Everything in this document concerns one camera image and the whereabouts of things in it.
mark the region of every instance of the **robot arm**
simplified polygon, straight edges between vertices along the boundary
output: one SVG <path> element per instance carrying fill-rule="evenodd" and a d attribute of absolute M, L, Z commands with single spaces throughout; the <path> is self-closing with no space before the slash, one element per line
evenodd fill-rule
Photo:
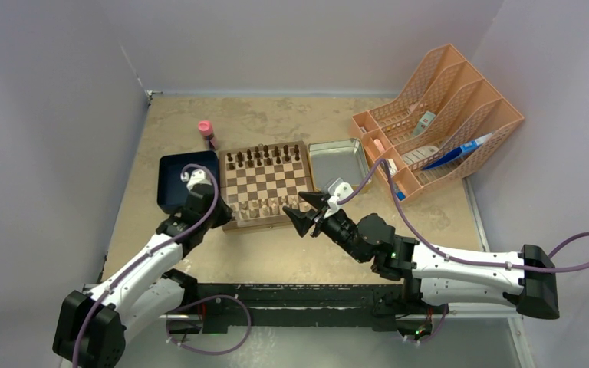
<path fill-rule="evenodd" d="M 440 306 L 449 302 L 496 303 L 515 307 L 520 314 L 543 319 L 559 317 L 555 274 L 511 268 L 524 264 L 553 268 L 548 256 L 535 245 L 520 253 L 483 253 L 442 248 L 442 258 L 415 238 L 395 234 L 394 227 L 372 213 L 355 224 L 337 204 L 352 189 L 338 180 L 325 192 L 300 192 L 313 209 L 301 212 L 284 208 L 298 234 L 311 228 L 312 237 L 324 233 L 356 261 L 372 261 L 371 270 L 382 278 L 406 282 L 406 299 Z M 450 260 L 450 255 L 473 261 L 506 263 L 507 268 L 471 266 Z"/>
<path fill-rule="evenodd" d="M 184 301 L 196 295 L 193 288 L 197 280 L 171 268 L 202 243 L 208 230 L 231 220 L 232 210 L 218 198 L 212 214 L 188 236 L 151 251 L 196 224 L 212 205 L 215 189 L 201 169 L 182 179 L 188 182 L 186 203 L 161 222 L 141 251 L 103 283 L 88 292 L 73 291 L 64 299 L 53 341 L 56 354 L 72 360 L 78 331 L 101 295 L 105 296 L 80 343 L 80 366 L 114 366 L 126 342 L 159 315 L 184 305 Z M 123 278 L 112 287 L 121 275 Z"/>

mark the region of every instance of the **pink bottle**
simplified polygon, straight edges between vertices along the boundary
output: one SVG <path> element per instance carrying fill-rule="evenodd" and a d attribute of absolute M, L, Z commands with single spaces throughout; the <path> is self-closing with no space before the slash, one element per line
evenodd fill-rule
<path fill-rule="evenodd" d="M 216 136 L 213 134 L 213 126 L 211 125 L 211 122 L 208 120 L 202 120 L 197 124 L 197 129 L 199 130 L 199 133 L 202 134 L 202 138 L 204 138 L 206 148 L 208 150 L 217 150 L 218 140 L 216 140 Z"/>

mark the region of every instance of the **white wall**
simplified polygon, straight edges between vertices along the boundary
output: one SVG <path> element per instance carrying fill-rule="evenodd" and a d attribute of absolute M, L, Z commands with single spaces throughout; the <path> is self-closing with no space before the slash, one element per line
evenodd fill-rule
<path fill-rule="evenodd" d="M 398 94 L 421 57 L 472 56 L 502 0 L 100 0 L 146 89 Z"/>
<path fill-rule="evenodd" d="M 57 366 L 95 281 L 146 103 L 95 0 L 0 2 L 0 367 Z"/>
<path fill-rule="evenodd" d="M 473 62 L 526 116 L 474 178 L 491 247 L 589 231 L 589 2 L 506 0 Z M 555 257 L 588 260 L 589 240 Z M 589 366 L 589 270 L 558 288 L 561 319 L 525 320 L 537 366 Z"/>

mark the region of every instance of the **black tray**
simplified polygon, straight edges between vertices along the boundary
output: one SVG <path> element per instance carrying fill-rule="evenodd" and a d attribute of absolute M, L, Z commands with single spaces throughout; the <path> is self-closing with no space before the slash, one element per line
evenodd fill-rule
<path fill-rule="evenodd" d="M 156 204 L 165 213 L 173 213 L 175 209 L 186 201 L 189 190 L 186 188 L 186 183 L 179 178 L 179 175 L 182 168 L 189 163 L 196 163 L 206 167 L 214 175 L 216 181 L 220 183 L 218 155 L 213 151 L 182 153 L 162 157 L 159 160 L 159 185 L 156 190 Z"/>

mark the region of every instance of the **plastic file organizer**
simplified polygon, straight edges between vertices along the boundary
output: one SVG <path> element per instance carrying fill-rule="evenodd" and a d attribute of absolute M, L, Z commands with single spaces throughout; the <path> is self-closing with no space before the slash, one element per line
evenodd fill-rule
<path fill-rule="evenodd" d="M 426 111 L 436 117 L 421 134 L 413 136 Z M 394 101 L 354 115 L 349 134 L 362 142 L 370 166 L 379 158 L 396 163 L 393 179 L 404 195 L 399 198 L 408 201 L 477 171 L 523 120 L 462 54 L 447 44 L 426 54 Z M 450 150 L 487 133 L 493 135 L 470 156 L 422 170 Z M 402 156 L 424 146 L 438 150 L 425 158 L 417 157 L 416 162 L 403 160 Z M 382 169 L 376 173 L 386 182 Z"/>

